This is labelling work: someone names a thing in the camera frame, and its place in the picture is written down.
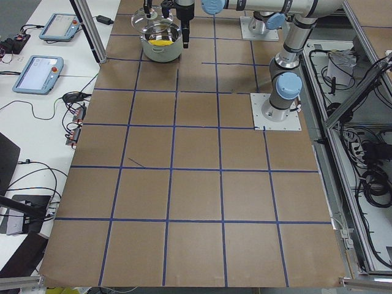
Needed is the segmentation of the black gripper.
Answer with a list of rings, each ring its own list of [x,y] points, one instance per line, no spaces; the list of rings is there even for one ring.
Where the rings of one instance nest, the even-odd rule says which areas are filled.
[[[152,0],[144,0],[143,1],[143,9],[145,11],[145,15],[147,18],[151,18],[151,9],[152,9]],[[169,9],[166,7],[162,7],[162,14],[164,18],[169,17]]]
[[[176,10],[176,17],[181,22],[183,48],[189,48],[190,21],[194,18],[194,0],[167,0],[161,2],[161,8]]]

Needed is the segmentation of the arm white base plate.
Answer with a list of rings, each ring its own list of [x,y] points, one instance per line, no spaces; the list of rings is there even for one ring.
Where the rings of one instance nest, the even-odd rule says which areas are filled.
[[[270,104],[269,93],[251,93],[250,97],[255,130],[302,130],[294,102],[288,109],[278,110]]]
[[[254,17],[240,17],[240,25],[243,40],[261,40],[266,42],[277,42],[279,40],[277,29],[267,29],[263,21]]]

